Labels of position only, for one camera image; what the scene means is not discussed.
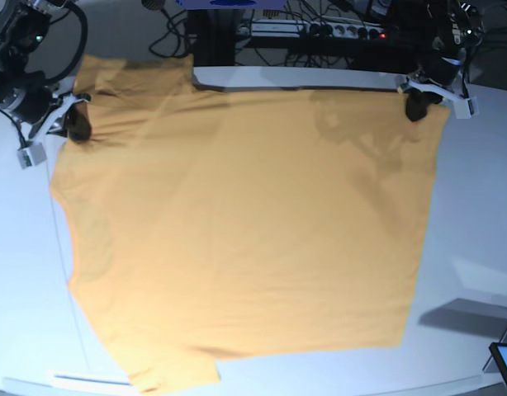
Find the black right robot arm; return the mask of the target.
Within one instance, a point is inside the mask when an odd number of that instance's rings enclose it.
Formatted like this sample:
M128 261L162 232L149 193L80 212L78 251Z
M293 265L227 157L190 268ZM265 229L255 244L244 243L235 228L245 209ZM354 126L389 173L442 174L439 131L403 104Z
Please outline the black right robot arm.
M43 43L54 24L50 11L65 9L77 17L81 32L75 54L60 73L48 78L42 71L27 72L30 54ZM88 19L74 1L6 1L0 10L0 113L17 132L21 168L47 159L41 138L58 135L82 143L92 127L78 105L87 93L63 92L60 84L82 59L88 42Z

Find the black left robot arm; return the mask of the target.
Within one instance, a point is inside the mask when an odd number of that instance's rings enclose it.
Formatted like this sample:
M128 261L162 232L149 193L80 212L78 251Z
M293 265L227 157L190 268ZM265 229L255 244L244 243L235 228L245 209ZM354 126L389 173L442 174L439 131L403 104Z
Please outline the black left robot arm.
M449 102L458 119L479 113L477 98L467 86L473 51L485 30L476 7L459 1L418 1L409 18L414 25L417 68L399 90L406 95L405 115L422 120L433 104Z

